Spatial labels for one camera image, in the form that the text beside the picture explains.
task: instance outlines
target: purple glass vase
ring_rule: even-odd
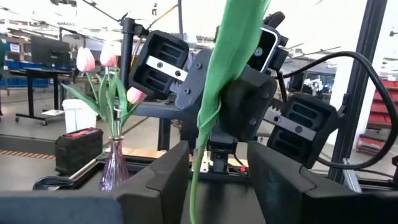
[[[122,143],[123,137],[111,139],[111,151],[99,184],[100,190],[112,190],[129,178],[129,172],[122,153]]]

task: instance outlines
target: tulip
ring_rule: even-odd
[[[146,94],[144,92],[139,91],[138,89],[131,87],[129,91],[127,91],[127,100],[132,104],[139,104],[144,101]]]
[[[95,69],[95,59],[88,48],[78,49],[76,67],[81,72],[92,72]]]
[[[116,66],[116,54],[114,48],[111,45],[104,44],[102,48],[101,56],[99,57],[101,64],[108,67]]]

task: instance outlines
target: black monitor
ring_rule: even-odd
[[[31,36],[32,62],[43,65],[69,65],[69,44],[60,40]]]

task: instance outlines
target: black cable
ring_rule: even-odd
[[[336,163],[336,162],[326,161],[320,157],[318,158],[318,162],[322,163],[323,165],[335,168],[335,169],[359,170],[359,169],[363,169],[363,168],[372,166],[375,163],[379,162],[388,153],[388,151],[390,150],[392,145],[394,145],[394,142],[398,135],[398,114],[397,114],[395,104],[394,104],[393,100],[391,99],[391,97],[389,96],[389,93],[388,93],[386,87],[382,84],[382,81],[380,80],[376,71],[372,67],[370,61],[366,57],[364,57],[363,55],[361,55],[357,52],[342,51],[342,52],[337,52],[337,53],[333,53],[330,55],[326,55],[318,60],[315,60],[315,61],[309,63],[308,65],[298,69],[297,71],[283,75],[283,78],[292,77],[292,76],[302,73],[302,72],[308,70],[309,68],[312,68],[322,62],[325,62],[331,58],[336,58],[336,57],[351,57],[351,58],[357,60],[364,67],[365,71],[368,73],[370,79],[372,80],[374,86],[380,93],[381,98],[382,98],[384,104],[386,105],[387,111],[388,111],[390,119],[391,119],[391,131],[388,135],[386,142],[384,143],[382,149],[370,160],[360,163],[360,164],[340,164],[340,163]]]
[[[389,178],[391,178],[391,179],[394,178],[392,175],[385,174],[385,173],[379,172],[379,171],[374,171],[374,170],[359,169],[359,170],[357,170],[357,171],[358,171],[358,172],[367,172],[367,173],[370,173],[370,174],[377,174],[377,175],[381,175],[381,176],[384,176],[384,177],[389,177]]]
[[[278,71],[276,74],[280,88],[280,95],[282,96],[282,101],[287,103],[287,93],[286,93],[286,86],[283,78],[283,73]]]
[[[244,164],[238,159],[238,157],[236,156],[235,153],[234,153],[234,158],[235,158],[236,162],[238,162],[238,164],[240,164],[241,166],[244,166]]]

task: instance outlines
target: black mount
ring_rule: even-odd
[[[128,75],[130,72],[131,64],[131,54],[134,35],[137,36],[147,36],[149,31],[145,29],[141,24],[136,24],[134,19],[125,17],[121,22],[123,42],[122,42],[122,52],[121,52],[121,66],[120,74],[121,81],[124,87],[128,89]]]

